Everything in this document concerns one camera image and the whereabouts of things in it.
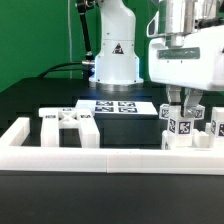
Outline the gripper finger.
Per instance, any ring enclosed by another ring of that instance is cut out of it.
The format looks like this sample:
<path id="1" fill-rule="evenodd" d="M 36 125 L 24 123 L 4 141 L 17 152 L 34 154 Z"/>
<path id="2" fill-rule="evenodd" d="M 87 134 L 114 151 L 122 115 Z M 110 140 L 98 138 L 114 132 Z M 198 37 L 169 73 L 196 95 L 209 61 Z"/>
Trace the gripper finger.
<path id="1" fill-rule="evenodd" d="M 202 98 L 202 91 L 199 89 L 186 88 L 185 100 L 183 104 L 183 116 L 185 118 L 194 118 L 196 108 Z"/>
<path id="2" fill-rule="evenodd" d="M 167 85 L 166 94 L 169 102 L 169 111 L 180 114 L 181 111 L 181 88 L 179 86 Z"/>

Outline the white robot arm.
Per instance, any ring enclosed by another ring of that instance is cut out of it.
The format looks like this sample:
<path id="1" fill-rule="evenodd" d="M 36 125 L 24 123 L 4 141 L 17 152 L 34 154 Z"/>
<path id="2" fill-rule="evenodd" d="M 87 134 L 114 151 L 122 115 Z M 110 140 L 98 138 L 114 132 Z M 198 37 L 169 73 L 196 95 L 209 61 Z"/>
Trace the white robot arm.
<path id="1" fill-rule="evenodd" d="M 224 0 L 151 0 L 158 6 L 147 25 L 149 76 L 163 83 L 171 103 L 193 117 L 202 92 L 224 91 Z M 134 51 L 135 15 L 122 0 L 96 0 L 101 12 L 101 50 L 90 83 L 113 90 L 143 82 Z M 181 102 L 179 90 L 186 89 Z"/>

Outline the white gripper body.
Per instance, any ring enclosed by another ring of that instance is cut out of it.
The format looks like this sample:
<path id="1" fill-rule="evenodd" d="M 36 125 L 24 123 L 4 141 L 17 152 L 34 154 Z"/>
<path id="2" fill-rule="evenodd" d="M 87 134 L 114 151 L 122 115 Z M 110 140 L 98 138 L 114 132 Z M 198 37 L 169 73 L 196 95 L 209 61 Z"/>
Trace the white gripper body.
<path id="1" fill-rule="evenodd" d="M 187 35 L 181 48 L 169 48 L 165 38 L 153 39 L 148 59 L 153 82 L 224 91 L 224 26 Z"/>

